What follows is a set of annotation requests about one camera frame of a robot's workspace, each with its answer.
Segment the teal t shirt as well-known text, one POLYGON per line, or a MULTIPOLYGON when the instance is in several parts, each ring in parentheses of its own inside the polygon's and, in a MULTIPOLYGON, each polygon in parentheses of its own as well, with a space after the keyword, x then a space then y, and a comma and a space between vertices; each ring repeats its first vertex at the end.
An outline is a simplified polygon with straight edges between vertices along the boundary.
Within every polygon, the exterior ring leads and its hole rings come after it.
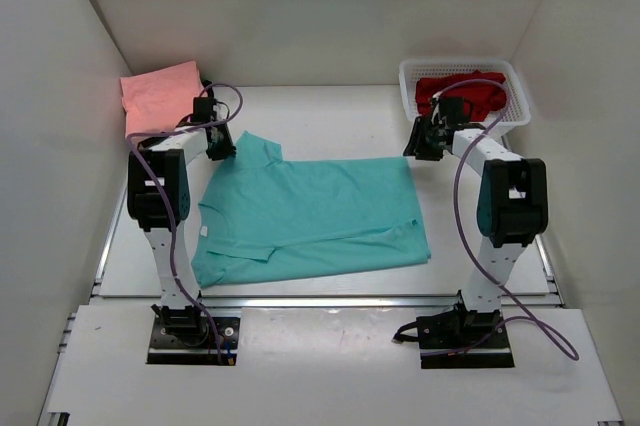
POLYGON ((199 202, 199 285, 240 285, 401 268, 431 250, 403 157, 287 161, 242 134, 199 202))

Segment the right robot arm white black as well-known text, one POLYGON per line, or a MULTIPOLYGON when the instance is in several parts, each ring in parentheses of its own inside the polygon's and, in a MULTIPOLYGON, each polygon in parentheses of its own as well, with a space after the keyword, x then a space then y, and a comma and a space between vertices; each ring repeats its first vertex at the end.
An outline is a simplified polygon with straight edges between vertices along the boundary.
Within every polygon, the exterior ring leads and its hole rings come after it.
POLYGON ((525 159, 489 136, 490 128, 471 121, 470 103, 461 97, 431 100, 431 112, 418 116, 404 154, 439 161, 445 152, 459 159, 454 175, 454 219, 475 270, 459 292, 448 322, 449 337, 471 346, 501 318, 501 297, 515 263, 548 225, 546 166, 525 159), (473 253, 461 225, 459 183, 464 167, 480 177, 476 223, 481 235, 473 253))

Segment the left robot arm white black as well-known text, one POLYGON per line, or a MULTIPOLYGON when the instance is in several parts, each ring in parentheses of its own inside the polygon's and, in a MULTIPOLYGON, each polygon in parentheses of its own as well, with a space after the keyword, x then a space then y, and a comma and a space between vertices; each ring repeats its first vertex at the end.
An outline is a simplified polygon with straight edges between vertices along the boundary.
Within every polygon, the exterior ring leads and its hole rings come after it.
POLYGON ((218 329, 201 302, 186 251, 185 223, 191 210, 188 164, 204 154, 212 161, 236 153, 227 122, 229 107, 211 93, 193 99, 193 110, 171 132, 126 136, 127 210, 151 247, 161 286, 152 309, 166 332, 188 346, 219 341, 218 329))

